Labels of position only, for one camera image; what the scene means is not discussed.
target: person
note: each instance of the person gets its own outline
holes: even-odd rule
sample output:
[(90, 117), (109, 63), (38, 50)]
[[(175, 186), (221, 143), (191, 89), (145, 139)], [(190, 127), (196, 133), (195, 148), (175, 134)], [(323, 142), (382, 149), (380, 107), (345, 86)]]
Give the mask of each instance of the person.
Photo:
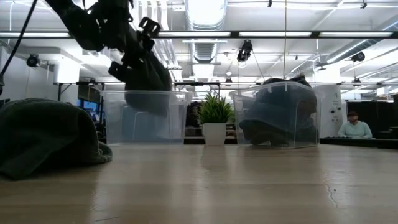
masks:
[(370, 139), (372, 132), (368, 124), (358, 120), (358, 114), (355, 111), (349, 112), (348, 122), (343, 124), (338, 131), (339, 137), (351, 137), (355, 139)]

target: dark green towel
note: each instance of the dark green towel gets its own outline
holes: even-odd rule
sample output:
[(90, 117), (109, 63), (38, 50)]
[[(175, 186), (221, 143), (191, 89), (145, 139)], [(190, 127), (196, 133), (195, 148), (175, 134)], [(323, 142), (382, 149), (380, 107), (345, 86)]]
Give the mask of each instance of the dark green towel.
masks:
[(23, 179), (39, 167), (100, 164), (112, 151), (98, 143), (89, 114), (66, 103), (30, 98), (0, 109), (0, 173)]

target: wooden table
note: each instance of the wooden table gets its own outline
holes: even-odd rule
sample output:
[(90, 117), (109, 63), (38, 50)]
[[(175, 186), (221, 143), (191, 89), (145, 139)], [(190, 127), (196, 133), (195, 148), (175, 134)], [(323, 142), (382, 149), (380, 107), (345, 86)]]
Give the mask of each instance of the wooden table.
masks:
[(101, 166), (0, 182), (0, 223), (398, 222), (398, 152), (114, 148)]

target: transparent storage container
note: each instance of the transparent storage container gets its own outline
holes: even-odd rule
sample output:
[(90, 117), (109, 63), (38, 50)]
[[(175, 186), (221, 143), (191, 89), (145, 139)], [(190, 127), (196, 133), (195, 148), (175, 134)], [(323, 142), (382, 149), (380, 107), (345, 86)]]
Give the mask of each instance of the transparent storage container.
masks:
[(190, 94), (104, 91), (108, 144), (183, 144)]
[(285, 81), (230, 96), (239, 145), (291, 149), (319, 143), (322, 99), (313, 88)]

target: ceiling light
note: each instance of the ceiling light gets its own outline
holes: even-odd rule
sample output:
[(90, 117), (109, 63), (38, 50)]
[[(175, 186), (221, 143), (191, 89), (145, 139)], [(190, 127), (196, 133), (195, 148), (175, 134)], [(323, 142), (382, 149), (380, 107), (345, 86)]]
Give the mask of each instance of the ceiling light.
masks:
[(230, 32), (213, 32), (213, 31), (192, 31), (192, 32), (160, 32), (159, 37), (189, 37), (189, 38), (203, 38), (203, 37), (229, 37)]
[(390, 37), (392, 32), (321, 32), (320, 37)]
[[(0, 32), (0, 38), (18, 38), (20, 32)], [(71, 38), (68, 32), (25, 32), (24, 38)]]
[(226, 44), (227, 40), (182, 40), (183, 44)]
[(240, 32), (240, 37), (309, 37), (311, 32)]

